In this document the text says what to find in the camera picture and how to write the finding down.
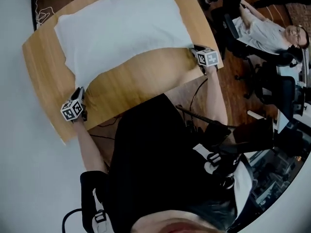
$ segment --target office chair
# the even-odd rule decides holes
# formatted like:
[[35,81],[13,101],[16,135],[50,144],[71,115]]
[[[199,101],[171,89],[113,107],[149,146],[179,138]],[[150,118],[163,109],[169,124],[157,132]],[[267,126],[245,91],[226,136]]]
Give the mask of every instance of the office chair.
[[247,46],[243,42],[240,42],[237,40],[240,37],[238,31],[236,30],[230,15],[225,13],[223,7],[212,10],[211,16],[213,22],[209,19],[207,20],[211,27],[217,32],[215,34],[215,39],[223,59],[225,57],[225,49],[227,48],[234,56],[247,60],[251,69],[254,69],[254,67],[248,56],[253,54],[269,63],[281,67],[294,67],[297,63],[301,63],[303,60],[301,49],[297,49],[294,46],[290,47],[288,50],[280,51],[279,55],[275,55]]
[[303,114],[305,90],[295,84],[293,77],[278,75],[275,65],[265,62],[258,69],[254,92],[262,103],[274,104],[289,121],[294,114]]

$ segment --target wooden floor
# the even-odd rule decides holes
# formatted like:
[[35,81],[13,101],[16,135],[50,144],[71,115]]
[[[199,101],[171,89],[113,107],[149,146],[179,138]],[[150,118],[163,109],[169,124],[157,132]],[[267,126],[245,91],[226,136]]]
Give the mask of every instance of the wooden floor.
[[[56,12],[68,3],[73,0],[38,0],[38,11],[41,9],[47,8],[49,6],[53,7],[53,10]],[[221,6],[222,2],[218,1],[216,4],[213,5],[213,8]],[[270,12],[267,8],[260,9],[267,18],[272,19],[275,23],[278,23],[282,27],[285,27],[290,24],[290,21],[287,17],[285,9],[283,6],[276,7],[270,6]],[[252,110],[260,115],[263,115],[266,112],[267,115],[272,116],[274,119],[277,117],[277,109],[273,105],[263,105],[259,99],[253,95],[249,100],[246,100],[243,95],[247,93],[247,87],[244,82],[239,82],[234,79],[235,75],[243,75],[248,71],[246,63],[243,62],[242,59],[234,57],[230,52],[226,53],[226,57],[224,60],[224,68],[221,68],[218,71],[218,76],[220,80],[220,85],[222,89],[222,93],[225,100],[225,105],[228,114],[228,123],[229,125],[240,125],[242,123],[248,123],[253,121],[254,119],[247,115],[248,110]],[[190,101],[195,93],[197,87],[201,84],[204,80],[204,77],[189,82],[181,87],[177,87],[169,92],[166,95],[170,98],[174,105],[182,104],[184,107],[189,106]],[[193,110],[199,114],[205,114],[205,104],[206,104],[206,94],[207,94],[207,86],[204,85],[194,104]],[[114,118],[110,121],[104,123],[109,124],[114,122]],[[95,135],[102,135],[108,137],[114,137],[115,131],[117,128],[117,123],[113,126],[100,128],[96,127],[89,132]],[[101,149],[104,159],[107,162],[110,162],[114,141],[110,139],[103,139],[94,137],[97,145]]]

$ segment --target hand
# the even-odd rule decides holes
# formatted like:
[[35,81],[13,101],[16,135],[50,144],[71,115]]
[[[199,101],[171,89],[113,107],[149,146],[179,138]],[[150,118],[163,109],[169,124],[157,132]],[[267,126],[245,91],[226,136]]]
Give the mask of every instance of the hand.
[[241,4],[243,4],[243,5],[248,5],[248,2],[247,1],[245,1],[245,0],[241,0]]

